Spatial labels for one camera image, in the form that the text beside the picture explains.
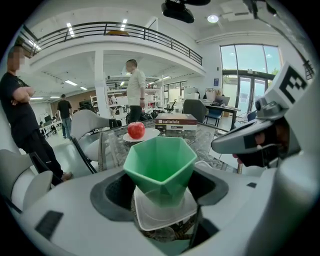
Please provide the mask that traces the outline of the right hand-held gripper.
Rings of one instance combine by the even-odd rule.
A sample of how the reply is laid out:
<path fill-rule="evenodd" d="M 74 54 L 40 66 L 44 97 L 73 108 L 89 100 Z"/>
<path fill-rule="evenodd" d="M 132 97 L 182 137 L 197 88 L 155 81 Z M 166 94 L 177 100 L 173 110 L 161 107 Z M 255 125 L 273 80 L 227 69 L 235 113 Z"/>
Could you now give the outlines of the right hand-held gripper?
<path fill-rule="evenodd" d="M 220 154 L 249 154 L 274 146 L 277 135 L 274 122 L 287 111 L 309 112 L 313 108 L 308 95 L 311 83 L 294 66 L 285 62 L 264 95 L 255 101 L 256 119 L 237 127 L 211 142 Z"/>

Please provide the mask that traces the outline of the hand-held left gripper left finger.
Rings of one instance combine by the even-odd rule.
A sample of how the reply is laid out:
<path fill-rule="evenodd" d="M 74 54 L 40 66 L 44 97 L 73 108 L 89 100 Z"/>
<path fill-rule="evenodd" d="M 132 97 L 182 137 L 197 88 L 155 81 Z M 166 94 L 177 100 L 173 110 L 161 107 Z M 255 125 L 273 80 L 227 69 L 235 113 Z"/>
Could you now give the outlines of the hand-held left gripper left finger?
<path fill-rule="evenodd" d="M 59 184 L 19 216 L 22 230 L 47 255 L 163 255 L 133 222 L 111 221 L 92 206 L 94 185 L 115 174 L 103 171 Z M 48 211 L 63 213 L 50 240 L 35 230 Z"/>

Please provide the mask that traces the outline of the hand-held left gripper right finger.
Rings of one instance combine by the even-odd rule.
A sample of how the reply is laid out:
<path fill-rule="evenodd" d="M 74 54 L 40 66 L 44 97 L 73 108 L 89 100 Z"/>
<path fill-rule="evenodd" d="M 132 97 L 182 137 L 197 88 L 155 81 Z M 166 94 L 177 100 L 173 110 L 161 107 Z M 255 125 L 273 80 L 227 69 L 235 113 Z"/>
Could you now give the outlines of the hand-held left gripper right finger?
<path fill-rule="evenodd" d="M 198 204 L 189 256 L 272 256 L 308 228 L 320 196 L 319 162 L 288 159 L 260 177 L 196 163 L 189 190 Z"/>

